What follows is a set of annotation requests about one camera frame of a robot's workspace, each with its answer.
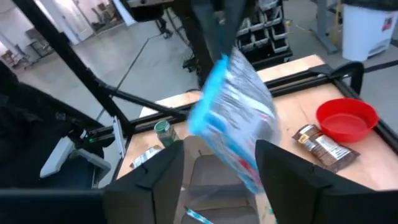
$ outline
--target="concrete floor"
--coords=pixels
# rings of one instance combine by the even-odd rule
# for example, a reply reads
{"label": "concrete floor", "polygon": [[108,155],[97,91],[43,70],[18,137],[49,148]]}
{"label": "concrete floor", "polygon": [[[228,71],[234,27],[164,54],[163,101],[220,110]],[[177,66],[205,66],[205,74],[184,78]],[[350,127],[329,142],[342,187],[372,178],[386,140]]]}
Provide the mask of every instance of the concrete floor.
{"label": "concrete floor", "polygon": [[[309,0],[286,1],[285,18],[291,19],[299,27],[308,29],[315,19],[316,5]],[[298,27],[290,28],[289,41],[295,58],[318,54],[332,67],[346,60],[341,52],[327,55],[325,49],[314,36]],[[104,82],[119,87],[120,90],[156,101],[197,87],[194,73],[182,69],[183,60],[189,57],[190,50],[173,35],[171,39],[158,36],[154,22],[134,24],[130,27],[117,27],[98,37],[74,46],[75,52],[84,63]],[[391,48],[378,56],[370,58],[366,67],[388,62],[398,58],[398,49]],[[398,67],[367,73],[361,96],[375,106],[381,117],[398,131],[397,94]],[[43,59],[32,69],[18,71],[22,82],[36,86],[62,100],[105,125],[111,118],[94,99],[90,92],[74,76],[57,54]],[[140,106],[115,99],[117,105],[129,119],[137,118]],[[115,144],[105,150],[106,160],[116,165],[119,157]],[[102,185],[110,181],[109,174]]]}

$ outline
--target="white trash can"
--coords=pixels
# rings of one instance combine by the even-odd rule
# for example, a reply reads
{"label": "white trash can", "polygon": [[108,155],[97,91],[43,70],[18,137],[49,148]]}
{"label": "white trash can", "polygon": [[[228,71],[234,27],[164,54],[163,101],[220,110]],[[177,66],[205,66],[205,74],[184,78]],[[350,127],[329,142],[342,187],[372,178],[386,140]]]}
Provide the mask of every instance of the white trash can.
{"label": "white trash can", "polygon": [[363,62],[389,48],[398,11],[378,11],[345,4],[343,15],[343,58]]}

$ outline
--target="desk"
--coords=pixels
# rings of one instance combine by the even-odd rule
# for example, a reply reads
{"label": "desk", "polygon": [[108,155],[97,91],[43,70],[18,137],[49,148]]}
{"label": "desk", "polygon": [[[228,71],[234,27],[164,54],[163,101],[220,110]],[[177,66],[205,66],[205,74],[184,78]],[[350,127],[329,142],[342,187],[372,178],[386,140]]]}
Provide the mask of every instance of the desk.
{"label": "desk", "polygon": [[[319,57],[312,55],[261,70],[258,74],[264,82],[267,82],[269,80],[302,72],[322,64],[323,61]],[[197,101],[200,95],[200,92],[184,93],[160,100],[158,103],[169,107],[177,107]],[[276,97],[275,105],[279,115],[280,131],[282,133],[280,146],[310,162],[315,162],[309,152],[295,144],[292,136],[303,125],[317,123],[315,112],[323,102],[341,97],[344,96],[333,84],[320,85]],[[156,111],[143,108],[140,117],[154,113],[156,113]],[[185,122],[175,124],[174,128],[181,139],[185,139],[188,136]],[[206,147],[199,139],[195,139],[195,137],[187,138],[187,142],[190,142],[189,144],[201,145],[198,147]],[[149,147],[156,144],[161,145],[153,131],[133,135],[126,156],[122,161],[118,178],[132,171],[130,168],[131,162],[144,153]],[[366,139],[360,142],[347,144],[347,146],[358,151],[361,155],[349,167],[341,170],[338,175],[374,190],[398,189],[398,157],[378,134],[372,132]],[[202,149],[197,149],[197,151],[200,152],[190,152],[194,160],[199,157],[199,154],[203,155]],[[205,150],[205,154],[211,154],[211,151],[207,149]],[[192,175],[193,164],[192,162],[187,163],[186,160],[185,166],[189,171],[184,171],[183,184],[189,184],[190,180],[186,179],[189,179],[188,177]],[[268,224],[275,222],[274,216],[269,213],[270,206],[265,194],[256,196],[256,208],[261,223]]]}

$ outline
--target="wooden table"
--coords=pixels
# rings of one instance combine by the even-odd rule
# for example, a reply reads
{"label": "wooden table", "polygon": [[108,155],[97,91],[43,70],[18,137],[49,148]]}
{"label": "wooden table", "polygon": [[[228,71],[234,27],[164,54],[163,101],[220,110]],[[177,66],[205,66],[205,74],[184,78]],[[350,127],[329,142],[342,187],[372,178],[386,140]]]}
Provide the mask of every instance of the wooden table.
{"label": "wooden table", "polygon": [[[323,63],[319,57],[312,55],[261,70],[258,74],[262,81],[266,82],[302,72]],[[157,103],[169,107],[177,107],[195,102],[200,96],[200,92],[190,92],[166,98]],[[280,119],[280,131],[282,133],[280,146],[308,161],[315,162],[314,157],[298,146],[292,136],[305,124],[317,124],[315,112],[323,102],[341,97],[343,95],[334,85],[326,84],[275,98],[275,105]],[[140,117],[154,113],[156,111],[143,108]],[[185,139],[188,136],[186,123],[178,123],[174,127],[181,139]],[[135,134],[131,139],[119,170],[118,178],[132,171],[130,168],[131,162],[149,147],[156,144],[161,146],[153,131]],[[197,141],[197,144],[202,144],[202,146],[198,147],[205,147],[200,141]],[[358,151],[361,155],[349,167],[339,171],[338,175],[374,190],[398,189],[398,157],[375,132],[372,132],[366,139],[347,144],[347,146]],[[184,184],[189,184],[187,179],[191,174],[192,171],[191,173],[190,171],[184,171]],[[274,216],[269,213],[270,206],[265,194],[256,196],[256,206],[261,223],[269,224],[275,222]]]}

